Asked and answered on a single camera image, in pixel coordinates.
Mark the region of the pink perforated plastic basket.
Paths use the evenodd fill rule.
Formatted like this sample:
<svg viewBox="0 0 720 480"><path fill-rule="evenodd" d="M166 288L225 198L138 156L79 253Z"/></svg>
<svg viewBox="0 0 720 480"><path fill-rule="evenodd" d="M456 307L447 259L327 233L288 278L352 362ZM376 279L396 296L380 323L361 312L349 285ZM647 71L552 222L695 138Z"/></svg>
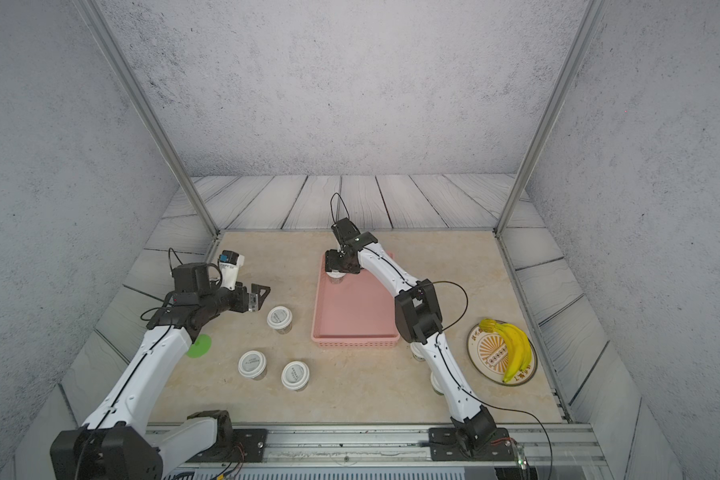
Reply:
<svg viewBox="0 0 720 480"><path fill-rule="evenodd" d="M394 299L366 270L336 280L320 269L311 338L323 348L394 347Z"/></svg>

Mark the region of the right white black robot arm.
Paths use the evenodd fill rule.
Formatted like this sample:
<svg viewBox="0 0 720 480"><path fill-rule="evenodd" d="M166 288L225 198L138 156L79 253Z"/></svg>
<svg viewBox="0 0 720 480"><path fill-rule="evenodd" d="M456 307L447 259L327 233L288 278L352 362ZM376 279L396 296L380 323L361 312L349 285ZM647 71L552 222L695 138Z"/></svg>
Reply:
<svg viewBox="0 0 720 480"><path fill-rule="evenodd" d="M451 352L433 283L410 275L372 233L361 232L351 220L342 218L331 229L338 247L326 252L325 272L342 277L367 271L389 291L395 302L398 333L417 348L443 392L455 428L456 444L468 458L482 455L498 427Z"/></svg>

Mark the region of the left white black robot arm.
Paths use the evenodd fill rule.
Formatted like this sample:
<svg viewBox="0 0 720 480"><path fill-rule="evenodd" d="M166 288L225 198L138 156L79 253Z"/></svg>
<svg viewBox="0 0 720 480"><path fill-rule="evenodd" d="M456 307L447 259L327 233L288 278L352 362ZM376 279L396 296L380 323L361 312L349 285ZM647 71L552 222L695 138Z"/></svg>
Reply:
<svg viewBox="0 0 720 480"><path fill-rule="evenodd" d="M187 263L172 270L174 288L148 321L134 358L100 405L75 430L58 434L50 447L58 479L160 479L205 458L238 467L246 460L244 437L225 410L191 415L152 444L151 412L179 360L202 328L222 313L255 312L268 286L237 279L242 255L225 250L217 262Z"/></svg>

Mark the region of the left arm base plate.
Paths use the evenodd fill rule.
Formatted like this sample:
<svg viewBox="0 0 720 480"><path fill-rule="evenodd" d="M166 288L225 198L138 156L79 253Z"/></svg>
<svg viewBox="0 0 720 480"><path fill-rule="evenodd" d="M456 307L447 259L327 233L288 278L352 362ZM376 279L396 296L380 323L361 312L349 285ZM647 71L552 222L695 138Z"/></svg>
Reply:
<svg viewBox="0 0 720 480"><path fill-rule="evenodd" d="M227 429L217 435L215 443L193 456L189 463L241 463L253 464L264 461L268 430L264 428Z"/></svg>

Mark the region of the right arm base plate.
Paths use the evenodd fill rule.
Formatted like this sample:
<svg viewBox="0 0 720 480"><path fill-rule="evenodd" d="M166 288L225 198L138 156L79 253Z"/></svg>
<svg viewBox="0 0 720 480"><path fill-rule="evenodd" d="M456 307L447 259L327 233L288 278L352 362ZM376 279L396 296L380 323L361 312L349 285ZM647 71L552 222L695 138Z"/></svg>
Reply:
<svg viewBox="0 0 720 480"><path fill-rule="evenodd" d="M455 427L430 428L423 443L429 448L433 461L494 461L516 460L515 448L505 428L497 428L492 434L475 439Z"/></svg>

